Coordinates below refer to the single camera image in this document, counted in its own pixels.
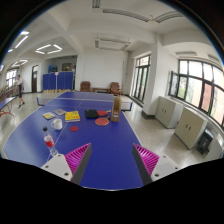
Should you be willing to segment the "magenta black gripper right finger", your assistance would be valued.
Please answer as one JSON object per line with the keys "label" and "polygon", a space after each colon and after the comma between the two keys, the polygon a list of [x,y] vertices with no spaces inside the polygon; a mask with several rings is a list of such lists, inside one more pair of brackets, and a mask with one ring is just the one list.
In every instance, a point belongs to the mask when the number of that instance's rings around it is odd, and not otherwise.
{"label": "magenta black gripper right finger", "polygon": [[167,155],[161,156],[137,144],[133,145],[133,157],[136,161],[143,185],[148,185],[180,169]]}

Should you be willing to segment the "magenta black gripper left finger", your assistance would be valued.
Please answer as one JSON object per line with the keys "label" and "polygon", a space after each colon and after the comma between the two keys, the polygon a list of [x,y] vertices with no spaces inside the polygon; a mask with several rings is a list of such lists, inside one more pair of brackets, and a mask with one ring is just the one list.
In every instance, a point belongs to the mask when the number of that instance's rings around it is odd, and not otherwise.
{"label": "magenta black gripper left finger", "polygon": [[42,169],[79,185],[91,154],[92,145],[88,143],[66,155],[58,154],[54,156],[42,166]]}

